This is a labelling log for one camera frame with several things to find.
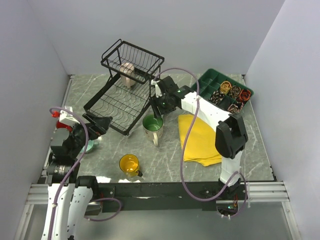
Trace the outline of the white mug green interior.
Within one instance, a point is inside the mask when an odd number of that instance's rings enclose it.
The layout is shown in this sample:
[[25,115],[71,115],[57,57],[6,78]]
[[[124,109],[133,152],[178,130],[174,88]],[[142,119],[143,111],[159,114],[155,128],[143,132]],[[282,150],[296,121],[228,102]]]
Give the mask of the white mug green interior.
[[142,126],[147,140],[153,142],[157,147],[159,145],[159,139],[163,135],[163,119],[161,117],[155,117],[153,114],[149,114],[143,118]]

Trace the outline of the pink mug lilac interior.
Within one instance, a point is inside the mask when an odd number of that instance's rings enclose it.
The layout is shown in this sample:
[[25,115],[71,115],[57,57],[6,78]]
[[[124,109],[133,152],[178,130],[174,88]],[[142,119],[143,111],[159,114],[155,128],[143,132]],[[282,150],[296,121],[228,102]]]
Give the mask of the pink mug lilac interior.
[[122,84],[130,89],[132,86],[136,84],[136,82],[133,80],[133,77],[135,77],[135,68],[132,63],[126,62],[123,63],[120,67],[120,72],[124,73],[125,75],[120,75]]

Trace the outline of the yellow enamel mug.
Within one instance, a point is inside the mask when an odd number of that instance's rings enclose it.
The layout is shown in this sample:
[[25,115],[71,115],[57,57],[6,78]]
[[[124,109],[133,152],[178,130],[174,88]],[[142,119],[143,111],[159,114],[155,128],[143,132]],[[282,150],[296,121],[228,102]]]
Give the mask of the yellow enamel mug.
[[119,160],[120,170],[129,178],[142,177],[139,159],[134,154],[126,154]]

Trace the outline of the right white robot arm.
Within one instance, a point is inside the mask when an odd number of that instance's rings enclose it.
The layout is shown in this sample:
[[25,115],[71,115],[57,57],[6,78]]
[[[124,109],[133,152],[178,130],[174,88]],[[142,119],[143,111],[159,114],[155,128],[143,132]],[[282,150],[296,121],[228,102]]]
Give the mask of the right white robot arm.
[[182,133],[182,160],[206,161],[218,154],[221,158],[220,196],[231,199],[240,179],[240,159],[248,141],[243,117],[225,111],[199,94],[199,89],[178,87],[168,76],[150,82],[155,89],[151,105],[156,116],[180,108],[188,113],[178,118]]

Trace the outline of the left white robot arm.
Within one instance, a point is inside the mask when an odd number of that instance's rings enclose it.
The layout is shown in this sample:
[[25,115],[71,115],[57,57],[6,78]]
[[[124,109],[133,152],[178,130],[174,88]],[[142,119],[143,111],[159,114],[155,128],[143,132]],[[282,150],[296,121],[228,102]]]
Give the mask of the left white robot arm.
[[85,113],[83,116],[88,122],[84,123],[74,117],[70,110],[63,108],[52,110],[51,114],[62,127],[56,128],[50,142],[51,152],[46,170],[48,203],[41,238],[73,240],[89,202],[100,195],[95,176],[78,175],[80,160],[89,141],[104,135],[113,119]]

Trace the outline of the small teal cup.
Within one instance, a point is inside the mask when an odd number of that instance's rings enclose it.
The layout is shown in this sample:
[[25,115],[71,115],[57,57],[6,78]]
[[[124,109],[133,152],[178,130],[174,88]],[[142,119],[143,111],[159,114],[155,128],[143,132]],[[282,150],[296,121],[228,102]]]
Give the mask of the small teal cup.
[[85,153],[88,154],[90,153],[92,150],[94,150],[97,146],[99,145],[99,141],[98,140],[89,140]]

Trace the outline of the red cup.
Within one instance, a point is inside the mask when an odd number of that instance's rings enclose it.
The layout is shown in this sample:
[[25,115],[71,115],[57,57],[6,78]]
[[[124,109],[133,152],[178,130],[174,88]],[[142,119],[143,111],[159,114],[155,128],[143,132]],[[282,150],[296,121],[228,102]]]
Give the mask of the red cup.
[[73,130],[73,128],[69,125],[66,125],[60,121],[56,122],[56,129],[67,129],[69,132]]

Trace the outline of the yellow folded cloth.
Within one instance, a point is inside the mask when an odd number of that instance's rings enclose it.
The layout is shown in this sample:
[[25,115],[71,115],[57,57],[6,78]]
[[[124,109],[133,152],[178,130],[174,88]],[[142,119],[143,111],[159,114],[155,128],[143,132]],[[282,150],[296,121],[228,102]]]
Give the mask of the yellow folded cloth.
[[222,156],[215,147],[215,140],[216,132],[203,120],[197,118],[189,134],[183,160],[196,162],[204,167],[221,163]]

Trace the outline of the dark patterned rolled item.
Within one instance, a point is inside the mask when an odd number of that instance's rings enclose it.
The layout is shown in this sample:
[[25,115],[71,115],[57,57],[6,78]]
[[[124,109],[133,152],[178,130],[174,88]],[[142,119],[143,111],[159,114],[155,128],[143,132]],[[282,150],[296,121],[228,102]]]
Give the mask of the dark patterned rolled item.
[[220,90],[216,90],[210,96],[209,102],[217,106],[223,100],[224,97],[225,94],[223,94]]

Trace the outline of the green compartment tray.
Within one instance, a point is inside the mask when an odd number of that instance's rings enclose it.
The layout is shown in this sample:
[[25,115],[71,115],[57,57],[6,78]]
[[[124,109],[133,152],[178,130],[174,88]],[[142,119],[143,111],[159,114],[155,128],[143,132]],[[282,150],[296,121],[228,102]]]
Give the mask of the green compartment tray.
[[253,97],[254,91],[244,84],[210,68],[199,79],[199,95],[229,113],[239,113]]

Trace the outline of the yellow-brown rolled item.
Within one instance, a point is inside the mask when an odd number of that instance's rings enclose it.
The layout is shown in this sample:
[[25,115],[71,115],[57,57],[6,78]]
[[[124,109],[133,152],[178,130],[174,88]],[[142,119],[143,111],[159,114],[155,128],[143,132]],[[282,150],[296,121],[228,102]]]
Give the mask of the yellow-brown rolled item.
[[232,88],[232,84],[226,80],[221,83],[219,89],[224,95],[227,95],[231,88]]

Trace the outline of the black front base beam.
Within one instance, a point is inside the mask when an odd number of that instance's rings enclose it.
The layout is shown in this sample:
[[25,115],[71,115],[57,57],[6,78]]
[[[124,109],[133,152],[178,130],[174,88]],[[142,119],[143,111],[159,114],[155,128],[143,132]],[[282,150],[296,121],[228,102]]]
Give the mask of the black front base beam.
[[148,210],[191,210],[216,211],[218,201],[233,203],[242,201],[246,197],[245,187],[238,184],[227,188],[216,199],[198,201],[193,199],[180,182],[138,182],[138,183],[99,183],[98,194],[93,200],[105,198],[102,202],[104,213],[115,212],[119,204],[111,198],[121,202],[122,211]]

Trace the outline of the brown patterned rolled item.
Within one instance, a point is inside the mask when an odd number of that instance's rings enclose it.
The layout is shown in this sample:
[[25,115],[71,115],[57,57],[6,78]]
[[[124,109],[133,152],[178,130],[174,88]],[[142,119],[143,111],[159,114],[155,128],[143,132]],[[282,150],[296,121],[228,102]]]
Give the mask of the brown patterned rolled item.
[[228,95],[232,98],[232,99],[237,99],[238,96],[240,95],[242,89],[239,86],[233,85],[232,88],[229,90]]

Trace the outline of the orange rolled item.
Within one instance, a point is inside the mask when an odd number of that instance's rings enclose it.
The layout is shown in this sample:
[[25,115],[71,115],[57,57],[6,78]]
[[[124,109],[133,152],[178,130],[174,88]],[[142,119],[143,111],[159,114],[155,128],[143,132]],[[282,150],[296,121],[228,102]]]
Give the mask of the orange rolled item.
[[238,96],[238,101],[246,103],[251,98],[251,95],[252,92],[249,89],[242,89]]

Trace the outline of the aluminium frame rail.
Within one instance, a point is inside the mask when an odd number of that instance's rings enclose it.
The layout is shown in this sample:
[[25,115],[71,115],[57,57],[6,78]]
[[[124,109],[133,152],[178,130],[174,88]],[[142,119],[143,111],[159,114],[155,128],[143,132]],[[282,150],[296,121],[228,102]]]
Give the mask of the aluminium frame rail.
[[[290,198],[283,182],[247,182],[248,198],[250,202],[289,202]],[[46,205],[48,203],[48,186],[46,184],[32,184],[25,204]]]

